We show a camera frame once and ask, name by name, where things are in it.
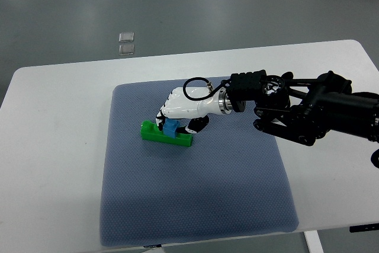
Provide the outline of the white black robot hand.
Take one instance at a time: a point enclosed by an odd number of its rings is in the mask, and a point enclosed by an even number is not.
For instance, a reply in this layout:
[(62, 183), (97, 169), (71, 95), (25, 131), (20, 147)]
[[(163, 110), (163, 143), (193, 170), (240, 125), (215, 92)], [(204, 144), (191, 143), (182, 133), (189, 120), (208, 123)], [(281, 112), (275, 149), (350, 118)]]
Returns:
[(177, 87), (171, 91), (167, 100), (156, 115), (156, 125), (160, 131), (167, 118), (188, 119), (186, 126), (178, 127), (178, 133), (195, 134), (209, 123), (209, 114), (225, 115), (232, 112), (226, 89), (211, 93), (207, 87)]

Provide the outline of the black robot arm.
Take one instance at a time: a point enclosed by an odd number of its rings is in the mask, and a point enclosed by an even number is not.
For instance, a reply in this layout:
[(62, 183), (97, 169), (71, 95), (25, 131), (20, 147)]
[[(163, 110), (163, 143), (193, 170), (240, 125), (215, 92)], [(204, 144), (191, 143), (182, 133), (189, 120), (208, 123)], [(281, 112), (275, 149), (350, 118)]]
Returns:
[(378, 141), (378, 94), (353, 92), (352, 82), (332, 71), (316, 79), (234, 73), (221, 85), (233, 111), (255, 103), (253, 125), (260, 132), (306, 146), (330, 130)]

